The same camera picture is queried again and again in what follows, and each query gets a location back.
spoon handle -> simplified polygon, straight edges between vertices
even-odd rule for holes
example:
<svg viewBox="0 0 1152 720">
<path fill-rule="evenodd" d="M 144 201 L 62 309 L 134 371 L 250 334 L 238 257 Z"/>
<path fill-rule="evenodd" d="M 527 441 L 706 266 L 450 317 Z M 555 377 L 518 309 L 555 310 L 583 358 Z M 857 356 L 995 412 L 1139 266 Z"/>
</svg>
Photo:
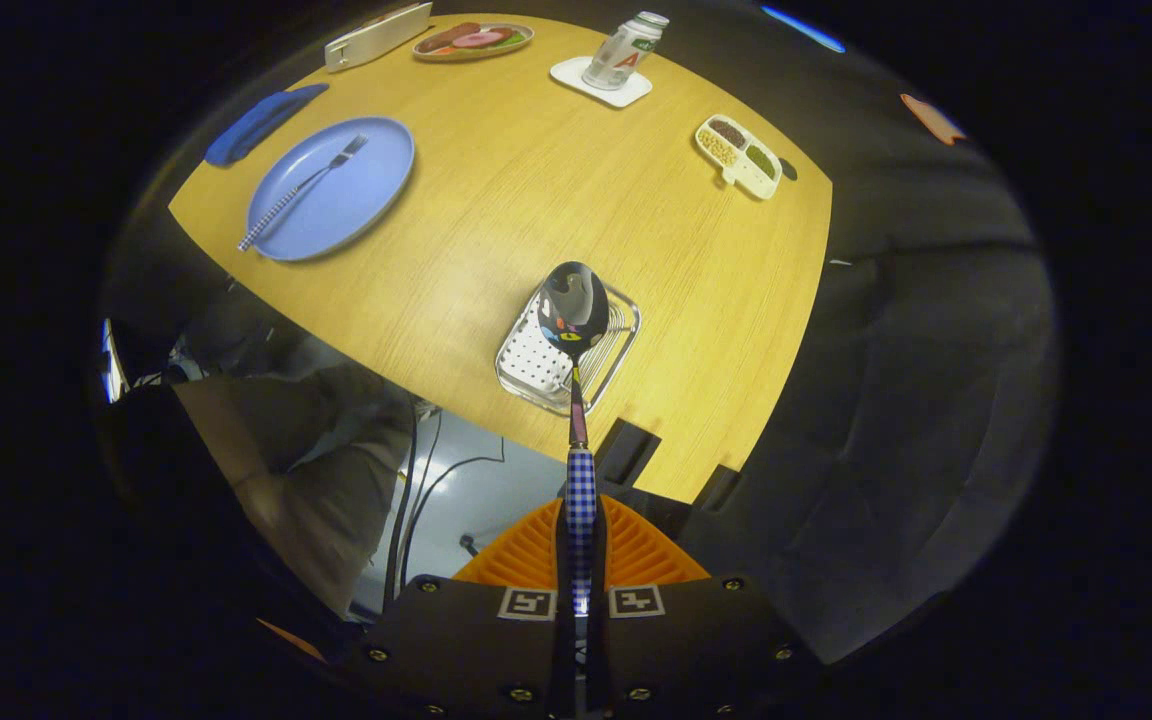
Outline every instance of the spoon handle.
<svg viewBox="0 0 1152 720">
<path fill-rule="evenodd" d="M 585 430 L 585 399 L 579 393 L 579 370 L 573 365 L 573 423 L 567 441 L 571 447 L 589 447 L 589 433 Z"/>
<path fill-rule="evenodd" d="M 594 454 L 581 447 L 567 452 L 567 562 L 571 569 L 573 612 L 589 614 L 594 579 L 594 516 L 598 487 L 594 485 Z"/>
</svg>

black slot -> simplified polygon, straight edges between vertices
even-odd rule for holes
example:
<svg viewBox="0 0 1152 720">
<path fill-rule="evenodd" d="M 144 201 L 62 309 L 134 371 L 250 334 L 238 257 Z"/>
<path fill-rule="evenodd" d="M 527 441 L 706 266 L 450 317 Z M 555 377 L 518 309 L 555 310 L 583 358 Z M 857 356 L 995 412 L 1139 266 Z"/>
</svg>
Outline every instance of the black slot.
<svg viewBox="0 0 1152 720">
<path fill-rule="evenodd" d="M 612 431 L 594 453 L 596 479 L 632 486 L 660 445 L 660 438 L 616 418 Z"/>
<path fill-rule="evenodd" d="M 721 511 L 723 505 L 727 503 L 727 498 L 732 497 L 733 490 L 736 488 L 736 483 L 740 483 L 740 473 L 736 470 L 715 465 L 694 505 L 704 511 Z"/>
</svg>

wire basket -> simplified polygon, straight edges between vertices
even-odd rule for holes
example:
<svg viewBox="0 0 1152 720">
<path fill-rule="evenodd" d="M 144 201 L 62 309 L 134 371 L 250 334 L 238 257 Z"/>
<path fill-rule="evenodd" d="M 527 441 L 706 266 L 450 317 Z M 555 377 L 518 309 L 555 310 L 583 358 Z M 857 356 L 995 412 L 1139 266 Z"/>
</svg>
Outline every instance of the wire basket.
<svg viewBox="0 0 1152 720">
<path fill-rule="evenodd" d="M 544 407 L 551 414 L 563 418 L 571 415 L 573 362 L 540 333 L 540 290 L 536 286 L 531 300 L 526 301 L 522 313 L 497 351 L 497 379 L 500 387 L 523 397 L 531 404 Z M 639 306 L 616 288 L 607 288 L 607 332 L 602 333 L 594 347 L 581 355 L 581 377 L 585 395 L 585 415 L 594 412 L 612 378 L 626 361 L 634 339 L 643 327 Z"/>
</svg>

fork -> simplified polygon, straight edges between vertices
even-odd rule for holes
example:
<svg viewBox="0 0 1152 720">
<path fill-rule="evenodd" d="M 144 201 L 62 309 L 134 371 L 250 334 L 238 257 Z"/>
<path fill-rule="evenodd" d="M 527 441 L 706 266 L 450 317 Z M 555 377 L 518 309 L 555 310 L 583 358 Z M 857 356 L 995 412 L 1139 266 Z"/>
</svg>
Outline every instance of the fork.
<svg viewBox="0 0 1152 720">
<path fill-rule="evenodd" d="M 362 135 L 362 132 L 358 132 L 358 135 L 355 136 L 353 141 L 349 141 L 349 145 L 346 145 L 344 150 L 338 152 L 338 156 L 335 156 L 335 158 L 333 158 L 332 161 L 329 161 L 329 164 L 326 165 L 325 168 L 320 168 L 319 170 L 317 170 L 317 173 L 312 174 L 312 176 L 306 177 L 305 181 L 301 182 L 291 190 L 289 190 L 287 195 L 282 197 L 282 199 L 275 202 L 273 209 L 270 209 L 268 213 L 265 213 L 265 215 L 262 219 L 256 220 L 256 225 L 252 225 L 250 232 L 247 232 L 247 234 L 244 234 L 243 240 L 238 242 L 238 251 L 245 252 L 247 249 L 252 245 L 252 242 L 256 242 L 256 237 L 260 236 L 260 233 L 265 232 L 265 228 L 268 227 L 271 222 L 273 222 L 274 218 L 278 217 L 280 211 L 287 209 L 287 204 L 288 202 L 291 202 L 293 197 L 296 197 L 297 194 L 300 194 L 302 190 L 305 190 L 308 184 L 314 182 L 314 179 L 321 176 L 323 173 L 334 170 L 339 168 L 340 165 L 346 164 L 346 161 L 349 158 L 353 158 L 353 154 L 355 154 L 355 152 L 357 152 L 358 149 L 364 146 L 365 142 L 367 142 L 367 136 Z"/>
</svg>

bottle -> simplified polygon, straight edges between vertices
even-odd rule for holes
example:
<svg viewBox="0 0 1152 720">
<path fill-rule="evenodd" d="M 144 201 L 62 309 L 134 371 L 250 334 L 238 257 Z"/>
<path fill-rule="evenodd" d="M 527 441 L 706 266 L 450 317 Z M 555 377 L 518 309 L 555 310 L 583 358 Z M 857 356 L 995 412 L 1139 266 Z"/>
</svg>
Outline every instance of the bottle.
<svg viewBox="0 0 1152 720">
<path fill-rule="evenodd" d="M 655 50 L 660 33 L 668 24 L 669 18 L 646 10 L 635 15 L 602 43 L 581 78 L 599 90 L 623 86 Z"/>
</svg>

